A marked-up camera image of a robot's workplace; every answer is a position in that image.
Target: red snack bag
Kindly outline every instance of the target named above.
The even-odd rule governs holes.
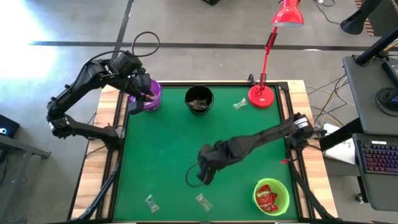
[[[276,205],[271,205],[271,211],[273,212],[273,211],[276,211],[276,210],[278,210],[278,207]]]
[[[267,184],[256,191],[256,202],[265,212],[274,212],[278,210],[278,207],[274,205],[277,197],[278,195],[271,192],[271,188]]]

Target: gray floor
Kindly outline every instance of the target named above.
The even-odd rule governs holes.
[[[278,1],[221,0],[210,7],[200,0],[135,0],[124,42],[140,32],[156,32],[162,42],[265,44],[271,31]],[[6,24],[6,41],[1,47],[0,113],[21,123],[17,138],[51,151],[48,161],[33,159],[21,184],[9,219],[27,218],[29,223],[62,222],[66,219],[80,171],[87,140],[53,137],[45,120],[45,106],[51,96],[71,83],[88,58],[113,47],[28,46],[30,41],[115,42],[127,0],[26,0],[11,1],[1,16]],[[348,35],[339,26],[327,23],[310,0],[300,10],[305,25],[298,29],[279,29],[277,45],[369,46],[377,40],[363,32]],[[356,10],[354,1],[336,0],[325,8],[329,18],[341,21]],[[142,37],[143,42],[153,42]],[[140,52],[150,49],[139,49]],[[349,51],[273,50],[269,57],[270,80],[303,79],[306,84],[322,86],[344,74],[341,58],[360,54]],[[144,66],[157,80],[243,80],[250,73],[259,75],[263,50],[234,49],[160,49],[143,58]],[[325,88],[331,91],[332,86]],[[340,92],[353,102],[348,86]],[[88,121],[96,111],[100,91],[87,94],[68,114]],[[310,104],[322,107],[327,93],[309,96]],[[341,104],[336,100],[333,106]],[[342,123],[358,115],[345,106],[333,112]],[[398,213],[372,210],[353,199],[358,184],[352,177],[330,176],[338,213],[345,220],[393,221]]]

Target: red desk lamp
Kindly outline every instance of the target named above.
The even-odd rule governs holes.
[[[274,28],[266,44],[260,85],[253,86],[248,93],[250,103],[257,108],[267,108],[274,102],[274,92],[265,84],[268,55],[274,45],[278,27],[300,27],[304,25],[303,15],[297,8],[298,3],[299,0],[283,0],[279,11],[271,21]]]

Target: white paper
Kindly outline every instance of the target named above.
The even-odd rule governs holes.
[[[328,134],[331,134],[339,130],[339,127],[332,124],[325,124],[323,125],[323,129],[325,129]],[[355,145],[353,139],[351,138],[326,150],[325,156],[355,165]]]

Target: green mat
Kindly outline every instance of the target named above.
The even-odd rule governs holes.
[[[211,87],[213,107],[206,115],[195,116],[183,102],[187,90],[164,87],[158,111],[129,117],[114,220],[297,220],[289,167],[280,163],[285,159],[283,139],[217,172],[210,185],[191,188],[185,183],[185,173],[197,162],[202,145],[280,124],[276,99],[266,110],[247,105],[236,111],[233,104],[247,97],[248,87]],[[198,183],[197,171],[189,175],[191,184]],[[290,206],[284,215],[265,215],[253,203],[254,187],[263,178],[277,179],[287,187]],[[213,205],[209,212],[196,200],[199,194]],[[145,201],[149,195],[159,206],[154,213]]]

